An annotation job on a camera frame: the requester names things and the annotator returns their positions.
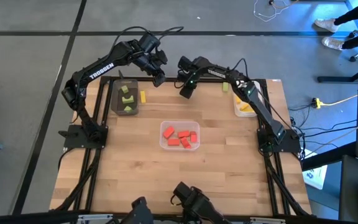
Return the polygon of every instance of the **yellow cable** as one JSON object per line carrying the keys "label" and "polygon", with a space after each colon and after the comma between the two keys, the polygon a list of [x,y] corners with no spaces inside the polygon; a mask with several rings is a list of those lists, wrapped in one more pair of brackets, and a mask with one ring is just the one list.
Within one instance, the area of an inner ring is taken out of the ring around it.
{"label": "yellow cable", "polygon": [[290,6],[292,6],[293,4],[297,3],[299,0],[294,1],[293,3],[291,3],[289,6],[277,6],[276,4],[274,4],[274,1],[272,1],[272,6],[276,7],[277,9],[286,9]]}
{"label": "yellow cable", "polygon": [[338,102],[335,102],[335,103],[323,103],[323,102],[321,102],[321,106],[332,106],[332,105],[336,105],[336,104],[340,104],[340,103],[343,103],[343,102],[345,102],[345,101],[347,101],[347,100],[350,100],[350,99],[352,99],[352,98],[355,98],[355,97],[357,97],[357,95],[354,95],[354,96],[351,96],[351,97],[349,97],[349,98],[347,98],[347,99],[345,99],[345,100],[341,100],[341,101],[338,101]]}

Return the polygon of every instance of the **white sneaker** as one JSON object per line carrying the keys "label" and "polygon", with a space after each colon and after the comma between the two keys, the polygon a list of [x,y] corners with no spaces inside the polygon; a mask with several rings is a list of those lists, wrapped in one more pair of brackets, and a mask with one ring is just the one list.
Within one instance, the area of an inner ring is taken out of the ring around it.
{"label": "white sneaker", "polygon": [[324,37],[321,43],[323,43],[324,46],[329,47],[331,49],[342,50],[342,45],[344,41],[336,40],[332,37]]}
{"label": "white sneaker", "polygon": [[318,27],[324,28],[330,32],[336,32],[338,31],[339,27],[341,25],[336,26],[334,24],[335,19],[316,19],[314,21],[314,24],[316,24]]}

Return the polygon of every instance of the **person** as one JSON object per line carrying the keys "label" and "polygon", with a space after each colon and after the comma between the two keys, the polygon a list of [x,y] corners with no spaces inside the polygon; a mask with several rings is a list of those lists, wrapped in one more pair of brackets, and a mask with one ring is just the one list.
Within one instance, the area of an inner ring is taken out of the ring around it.
{"label": "person", "polygon": [[[336,32],[338,31],[341,24],[353,21],[355,19],[358,19],[358,6],[355,7],[353,10],[347,12],[343,16],[338,17],[337,19],[317,19],[314,23],[321,28],[324,28],[331,32]],[[358,47],[358,36],[346,41],[337,40],[332,37],[324,37],[321,42],[324,46],[336,50],[352,49]]]}

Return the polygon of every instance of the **red block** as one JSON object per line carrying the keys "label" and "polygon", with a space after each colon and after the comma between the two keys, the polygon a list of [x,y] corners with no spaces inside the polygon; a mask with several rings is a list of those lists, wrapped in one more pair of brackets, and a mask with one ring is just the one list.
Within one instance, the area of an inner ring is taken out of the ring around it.
{"label": "red block", "polygon": [[188,137],[188,136],[190,136],[189,131],[181,131],[178,133],[178,138],[184,138],[184,137]]}
{"label": "red block", "polygon": [[162,134],[166,139],[171,137],[171,135],[175,132],[174,128],[172,126],[169,126],[164,133]]}
{"label": "red block", "polygon": [[181,138],[180,142],[185,149],[191,149],[191,145],[189,144],[186,138]]}
{"label": "red block", "polygon": [[190,141],[193,143],[197,142],[197,133],[195,131],[190,132]]}
{"label": "red block", "polygon": [[180,139],[168,139],[168,145],[169,146],[179,146]]}

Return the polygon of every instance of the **green block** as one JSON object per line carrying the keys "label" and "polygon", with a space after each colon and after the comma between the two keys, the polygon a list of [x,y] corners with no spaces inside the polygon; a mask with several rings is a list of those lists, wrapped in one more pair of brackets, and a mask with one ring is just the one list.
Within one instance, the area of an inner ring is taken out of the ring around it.
{"label": "green block", "polygon": [[130,111],[132,111],[132,108],[131,108],[130,106],[126,106],[126,107],[124,108],[124,111],[130,112]]}
{"label": "green block", "polygon": [[128,99],[126,99],[125,96],[122,97],[122,103],[124,104],[133,103],[133,102],[135,102],[134,96],[131,96]]}
{"label": "green block", "polygon": [[121,89],[122,89],[122,91],[123,91],[124,93],[129,92],[128,87],[125,86],[125,85],[123,85],[123,86],[121,87]]}
{"label": "green block", "polygon": [[222,90],[223,91],[229,91],[229,84],[228,83],[223,83]]}

